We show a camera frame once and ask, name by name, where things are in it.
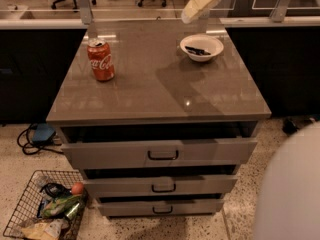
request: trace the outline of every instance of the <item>can top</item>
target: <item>can top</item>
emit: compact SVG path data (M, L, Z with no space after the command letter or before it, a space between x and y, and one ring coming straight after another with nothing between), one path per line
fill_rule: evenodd
M101 47L106 43L106 41L102 38L90 38L88 40L88 45L90 47Z

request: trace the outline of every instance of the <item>gray drawer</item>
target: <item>gray drawer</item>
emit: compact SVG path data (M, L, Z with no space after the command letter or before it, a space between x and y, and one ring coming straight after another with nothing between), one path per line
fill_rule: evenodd
M64 144L73 168L142 168L245 163L254 138Z
M90 196L154 196L213 194L230 192L237 181L234 175L199 175L190 177L154 177L85 180Z
M98 207L102 216L168 216L214 214L223 206L221 199L155 201L155 202L120 202L102 204Z

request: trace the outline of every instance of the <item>cabinet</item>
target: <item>cabinet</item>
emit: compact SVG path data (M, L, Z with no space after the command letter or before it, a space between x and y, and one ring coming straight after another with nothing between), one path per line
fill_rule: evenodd
M84 40L47 122L101 214L219 211L270 116L225 29L215 19L100 24L114 36L115 78L94 79ZM179 40L198 32L218 33L224 53L208 63L181 53Z

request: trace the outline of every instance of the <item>black wire basket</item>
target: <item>black wire basket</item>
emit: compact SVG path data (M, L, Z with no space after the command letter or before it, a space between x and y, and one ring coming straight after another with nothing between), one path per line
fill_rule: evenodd
M42 194L39 191L39 186L36 180L40 176L47 176L54 182L62 184L66 188L71 188L75 182L83 181L81 174L78 171L43 171L37 170L32 174L27 187L14 209L14 212L6 226L3 236L16 239L25 239L21 233L20 224L30 218L37 216L39 205L42 200ZM78 212L76 218L72 220L70 229L67 234L60 236L59 240L76 240L80 228L84 209Z

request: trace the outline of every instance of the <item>drawer handle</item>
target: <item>drawer handle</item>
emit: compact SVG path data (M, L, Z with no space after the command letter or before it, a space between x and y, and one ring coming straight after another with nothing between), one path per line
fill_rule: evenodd
M163 153L169 153L169 152L152 152L152 151L148 151L148 157L150 160L176 160L179 157L179 150L176 150L174 152L174 156L169 156L169 157L156 157L156 156L152 156L152 153L154 153L155 155L158 154L163 154Z
M152 211L153 211L153 213L154 214L170 214L170 213L172 213L172 211L173 211L173 207L172 207L172 205L170 206L170 210L169 211L156 211L156 208L154 208L154 207L152 207Z
M154 193L170 193L176 191L176 184L173 184L173 188L169 190L156 190L154 185L151 186L151 189Z

